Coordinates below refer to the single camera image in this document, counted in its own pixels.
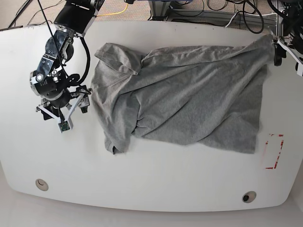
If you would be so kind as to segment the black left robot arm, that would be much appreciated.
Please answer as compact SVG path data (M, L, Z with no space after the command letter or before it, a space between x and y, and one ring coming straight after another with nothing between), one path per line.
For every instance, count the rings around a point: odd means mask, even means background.
M289 53L296 61L297 75L303 75L303 2L301 0L269 0L268 5L276 14L274 65L281 66Z

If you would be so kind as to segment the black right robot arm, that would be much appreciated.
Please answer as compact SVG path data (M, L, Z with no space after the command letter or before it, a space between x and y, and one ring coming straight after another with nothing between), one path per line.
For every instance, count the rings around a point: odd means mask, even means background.
M90 53L84 40L88 28L96 19L102 0L68 0L54 21L55 32L45 45L45 53L35 71L30 75L30 86L35 94L46 99L49 104L41 112L45 119L58 117L64 121L61 109L68 105L72 96L70 87L76 87L79 94L90 92L82 85L90 68ZM82 76L69 75L64 67L74 53L73 40L78 37L84 47L87 61Z

